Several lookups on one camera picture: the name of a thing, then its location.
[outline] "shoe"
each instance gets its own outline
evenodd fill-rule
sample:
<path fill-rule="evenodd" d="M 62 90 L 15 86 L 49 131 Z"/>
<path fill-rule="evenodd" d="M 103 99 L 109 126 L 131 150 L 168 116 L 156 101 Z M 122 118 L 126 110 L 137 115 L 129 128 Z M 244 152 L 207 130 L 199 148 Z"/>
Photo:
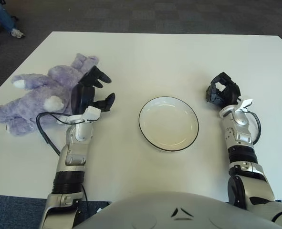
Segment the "shoe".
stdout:
<path fill-rule="evenodd" d="M 12 29 L 12 31 L 10 32 L 10 34 L 11 34 L 13 37 L 16 37 L 16 38 L 25 37 L 24 33 L 21 32 L 21 31 L 18 30 L 18 29 Z"/>

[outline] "purple stuffed animal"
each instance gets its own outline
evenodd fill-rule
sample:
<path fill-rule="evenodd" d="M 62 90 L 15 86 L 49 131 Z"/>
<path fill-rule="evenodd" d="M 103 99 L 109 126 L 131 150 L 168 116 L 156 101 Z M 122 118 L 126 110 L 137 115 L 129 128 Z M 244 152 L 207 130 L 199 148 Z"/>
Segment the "purple stuffed animal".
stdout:
<path fill-rule="evenodd" d="M 25 135 L 34 131 L 36 116 L 42 112 L 71 114 L 71 90 L 85 73 L 98 64 L 95 56 L 77 54 L 71 66 L 51 68 L 48 75 L 21 74 L 12 78 L 15 87 L 31 90 L 22 98 L 0 105 L 0 123 L 5 123 L 12 135 Z M 55 123 L 52 117 L 44 117 L 42 126 Z"/>

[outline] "blue jeans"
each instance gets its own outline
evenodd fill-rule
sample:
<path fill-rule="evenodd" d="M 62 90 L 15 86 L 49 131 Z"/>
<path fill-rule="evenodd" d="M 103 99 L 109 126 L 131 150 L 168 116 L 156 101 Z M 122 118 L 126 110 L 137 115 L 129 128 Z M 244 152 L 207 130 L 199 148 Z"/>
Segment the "blue jeans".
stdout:
<path fill-rule="evenodd" d="M 3 8 L 1 4 L 0 4 L 0 23 L 8 32 L 10 32 L 15 26 L 15 23 L 12 20 L 11 16 L 7 13 L 7 11 Z"/>

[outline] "gray carpet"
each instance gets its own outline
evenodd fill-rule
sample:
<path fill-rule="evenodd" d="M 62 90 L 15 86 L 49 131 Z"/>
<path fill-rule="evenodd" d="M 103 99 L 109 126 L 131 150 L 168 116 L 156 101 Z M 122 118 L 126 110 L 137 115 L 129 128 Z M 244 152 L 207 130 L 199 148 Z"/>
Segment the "gray carpet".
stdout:
<path fill-rule="evenodd" d="M 52 31 L 279 35 L 282 0 L 7 0 L 26 38 L 0 33 L 0 85 Z M 37 228 L 44 199 L 0 196 L 0 229 Z M 91 215 L 105 202 L 91 202 Z"/>

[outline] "black cable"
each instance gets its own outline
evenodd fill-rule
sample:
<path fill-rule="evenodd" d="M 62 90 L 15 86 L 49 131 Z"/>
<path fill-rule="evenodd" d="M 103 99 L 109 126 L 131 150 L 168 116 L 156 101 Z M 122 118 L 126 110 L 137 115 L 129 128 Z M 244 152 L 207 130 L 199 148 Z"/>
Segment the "black cable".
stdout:
<path fill-rule="evenodd" d="M 42 135 L 42 137 L 44 138 L 44 140 L 46 141 L 47 144 L 49 144 L 53 150 L 56 152 L 56 154 L 58 156 L 60 156 L 60 151 L 59 149 L 55 146 L 55 144 L 51 141 L 51 139 L 47 136 L 47 134 L 45 133 L 45 131 L 43 130 L 41 124 L 40 124 L 40 119 L 46 115 L 50 115 L 52 116 L 53 118 L 55 118 L 56 120 L 58 120 L 59 122 L 63 123 L 63 124 L 67 124 L 67 125 L 76 125 L 76 124 L 80 124 L 80 123 L 84 123 L 85 121 L 82 121 L 82 122 L 78 122 L 78 123 L 66 123 L 66 122 L 63 122 L 61 121 L 59 118 L 57 118 L 55 115 L 62 115 L 62 116 L 71 116 L 70 114 L 64 114 L 64 113 L 57 113 L 57 112 L 43 112 L 43 113 L 40 113 L 37 115 L 36 117 L 36 124 L 37 124 L 37 127 L 38 127 L 38 130 L 40 132 L 40 134 Z M 87 197 L 87 194 L 85 192 L 85 189 L 84 189 L 84 185 L 82 185 L 82 188 L 83 188 L 83 192 L 84 192 L 84 197 L 85 197 L 85 200 L 86 200 L 86 203 L 87 203 L 87 213 L 88 213 L 88 217 L 90 217 L 90 210 L 89 210 L 89 204 L 88 204 L 88 197 Z"/>
<path fill-rule="evenodd" d="M 86 201 L 86 204 L 87 204 L 88 217 L 90 217 L 90 210 L 89 210 L 88 197 L 87 197 L 87 194 L 86 194 L 86 192 L 85 192 L 84 185 L 82 185 L 82 187 L 83 187 L 83 191 L 84 191 L 85 201 Z"/>
<path fill-rule="evenodd" d="M 255 145 L 259 141 L 260 136 L 261 136 L 261 122 L 258 116 L 254 112 L 248 111 L 248 113 L 250 113 L 254 117 L 256 124 L 257 124 L 257 128 L 258 128 L 258 134 L 256 136 L 256 139 L 253 141 L 253 145 Z"/>

